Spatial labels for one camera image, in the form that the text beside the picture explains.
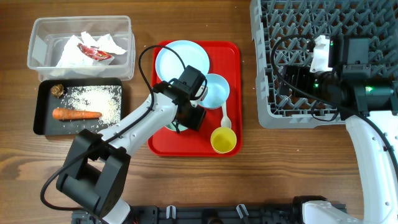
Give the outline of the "green bowl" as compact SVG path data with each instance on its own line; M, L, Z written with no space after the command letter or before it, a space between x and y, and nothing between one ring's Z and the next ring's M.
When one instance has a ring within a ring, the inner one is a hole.
M179 130L180 132L187 130L187 128L185 126L182 126L181 124L177 124L177 123L170 123L170 124L166 125L165 127L174 132L176 132L177 130Z

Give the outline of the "light blue rice bowl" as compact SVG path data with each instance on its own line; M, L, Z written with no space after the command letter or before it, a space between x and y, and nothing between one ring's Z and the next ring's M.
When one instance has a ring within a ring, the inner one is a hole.
M208 92L199 105L207 109L217 109L229 97L230 87L228 81L221 75L210 73L205 75Z

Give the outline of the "yellow cup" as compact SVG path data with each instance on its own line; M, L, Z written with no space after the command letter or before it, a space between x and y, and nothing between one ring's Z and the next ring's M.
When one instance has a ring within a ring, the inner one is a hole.
M219 127L212 132L210 143L215 152L226 154L235 148L237 137L231 128Z

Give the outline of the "white rice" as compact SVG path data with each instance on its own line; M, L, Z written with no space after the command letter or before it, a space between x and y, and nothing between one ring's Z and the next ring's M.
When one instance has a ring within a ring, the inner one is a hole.
M102 114L101 125L113 125L121 119L122 87L119 85L67 87L61 106Z

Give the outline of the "red snack wrapper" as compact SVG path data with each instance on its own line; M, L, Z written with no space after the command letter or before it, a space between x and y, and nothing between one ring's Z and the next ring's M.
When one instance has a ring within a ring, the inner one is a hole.
M95 47L89 47L83 44L78 44L78 48L83 54L85 54L89 58L92 58L93 60L103 61L111 59L113 57L109 53L99 50Z

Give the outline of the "orange carrot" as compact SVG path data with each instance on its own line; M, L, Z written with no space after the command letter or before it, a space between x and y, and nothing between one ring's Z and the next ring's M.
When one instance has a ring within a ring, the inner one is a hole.
M70 110L66 108L55 108L52 117L57 120L79 120L79 119L99 119L102 117L100 112Z

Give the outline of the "white napkin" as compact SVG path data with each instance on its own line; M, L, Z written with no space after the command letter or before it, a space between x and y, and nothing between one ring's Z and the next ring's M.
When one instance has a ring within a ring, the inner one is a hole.
M103 61L93 60L80 51L78 44L95 47L99 50L109 53L113 57ZM56 67L107 66L115 59L116 55L124 55L126 52L127 50L115 43L110 34L102 35L98 39L94 39L89 33L84 31L81 33L81 37L73 35L69 38L64 46L62 55Z

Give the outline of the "brown food ball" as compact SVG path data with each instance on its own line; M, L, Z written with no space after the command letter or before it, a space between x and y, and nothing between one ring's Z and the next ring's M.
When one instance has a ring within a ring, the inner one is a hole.
M50 93L56 98L61 98L65 94L65 88L62 84L54 85L51 87Z

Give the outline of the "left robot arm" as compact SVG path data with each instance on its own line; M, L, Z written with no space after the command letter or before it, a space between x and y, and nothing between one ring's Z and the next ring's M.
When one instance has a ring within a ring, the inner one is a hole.
M82 130L63 166L52 176L56 188L102 222L131 221L131 206L121 199L131 157L173 122L199 130L206 111L192 103L206 92L206 81L191 85L178 80L160 82L150 88L148 99L120 122L98 134Z

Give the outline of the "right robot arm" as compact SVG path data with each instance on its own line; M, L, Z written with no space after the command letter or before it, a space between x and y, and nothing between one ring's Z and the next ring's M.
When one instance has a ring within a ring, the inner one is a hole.
M274 68L287 92L336 108L352 140L364 223L397 222L397 82L374 78L365 36L306 36L310 67Z

